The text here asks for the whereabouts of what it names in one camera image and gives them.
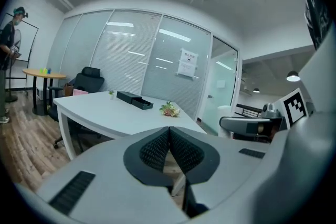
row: glass door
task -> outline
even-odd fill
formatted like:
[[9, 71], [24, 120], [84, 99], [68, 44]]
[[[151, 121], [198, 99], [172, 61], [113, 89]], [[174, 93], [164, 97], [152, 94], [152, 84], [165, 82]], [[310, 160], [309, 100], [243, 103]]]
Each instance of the glass door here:
[[218, 107], [231, 105], [237, 71], [237, 51], [214, 37], [208, 81], [205, 90], [205, 109], [202, 125], [218, 135]]

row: white desk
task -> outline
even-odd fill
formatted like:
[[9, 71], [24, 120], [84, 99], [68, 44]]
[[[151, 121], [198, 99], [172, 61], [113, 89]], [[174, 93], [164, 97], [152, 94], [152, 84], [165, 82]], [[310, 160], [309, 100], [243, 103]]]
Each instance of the white desk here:
[[67, 117], [102, 135], [119, 138], [143, 131], [176, 126], [205, 132], [182, 109], [178, 118], [163, 116], [159, 109], [167, 101], [143, 97], [153, 103], [153, 108], [141, 110], [115, 98], [108, 92], [98, 92], [71, 97], [55, 98], [59, 127], [70, 159], [76, 157], [69, 133]]

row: round wooden table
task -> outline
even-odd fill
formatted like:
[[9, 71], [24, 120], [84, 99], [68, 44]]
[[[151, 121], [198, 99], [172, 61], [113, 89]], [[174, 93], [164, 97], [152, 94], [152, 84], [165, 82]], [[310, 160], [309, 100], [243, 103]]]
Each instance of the round wooden table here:
[[[53, 86], [52, 82], [54, 79], [65, 79], [67, 76], [60, 74], [60, 73], [55, 73], [51, 72], [51, 74], [44, 74], [40, 73], [39, 69], [33, 69], [33, 68], [25, 68], [22, 70], [24, 74], [33, 76], [33, 113], [39, 116], [44, 116], [47, 115], [47, 83], [48, 79], [50, 79], [49, 86]], [[43, 105], [38, 106], [36, 104], [36, 78], [43, 78]], [[49, 90], [49, 105], [51, 106], [53, 104], [53, 91]]]

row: ceiling light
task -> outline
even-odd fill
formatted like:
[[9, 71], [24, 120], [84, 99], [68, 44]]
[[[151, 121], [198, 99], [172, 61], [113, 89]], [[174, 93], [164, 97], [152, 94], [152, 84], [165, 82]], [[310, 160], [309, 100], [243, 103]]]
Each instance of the ceiling light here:
[[296, 71], [290, 71], [287, 75], [287, 80], [290, 82], [300, 81], [299, 74]]
[[107, 31], [110, 35], [122, 35], [122, 36], [128, 36], [128, 37], [136, 37], [136, 34], [130, 34], [130, 33], [122, 33], [122, 32], [113, 32], [113, 31]]
[[140, 55], [140, 56], [145, 56], [145, 54], [139, 54], [139, 53], [134, 52], [134, 51], [129, 51], [128, 53], [129, 53], [129, 54], [136, 54], [136, 55]]
[[165, 59], [161, 59], [161, 58], [157, 58], [157, 60], [164, 61], [164, 62], [169, 62], [169, 63], [173, 63], [173, 62], [171, 62], [171, 61], [168, 61], [168, 60], [165, 60]]
[[225, 68], [228, 69], [228, 70], [232, 70], [231, 67], [228, 67], [227, 65], [223, 64], [222, 62], [216, 62], [216, 63], [219, 64], [219, 65], [222, 66], [222, 67], [225, 67]]
[[118, 23], [118, 22], [108, 22], [107, 25], [115, 25], [115, 26], [128, 26], [128, 27], [134, 27], [133, 24], [130, 23]]
[[159, 67], [159, 66], [155, 66], [155, 67], [158, 67], [158, 68], [162, 68], [162, 69], [166, 69], [166, 70], [168, 70], [168, 68], [164, 68], [164, 67]]
[[184, 37], [184, 36], [182, 36], [182, 35], [179, 35], [179, 34], [177, 34], [177, 33], [170, 32], [170, 31], [167, 31], [167, 30], [164, 30], [164, 29], [160, 29], [159, 32], [160, 32], [160, 33], [163, 33], [163, 34], [165, 34], [165, 35], [171, 36], [171, 37], [176, 37], [176, 38], [178, 38], [178, 39], [181, 39], [181, 40], [184, 40], [184, 41], [187, 41], [187, 42], [190, 42], [190, 40], [191, 40], [191, 39], [188, 38], [188, 37]]

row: headset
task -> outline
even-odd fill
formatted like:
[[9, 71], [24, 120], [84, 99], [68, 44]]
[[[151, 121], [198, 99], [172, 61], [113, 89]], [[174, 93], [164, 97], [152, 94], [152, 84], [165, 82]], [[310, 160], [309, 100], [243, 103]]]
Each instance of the headset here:
[[14, 15], [23, 14], [24, 18], [28, 18], [28, 13], [25, 11], [25, 9], [23, 7], [14, 8], [13, 13], [14, 13]]

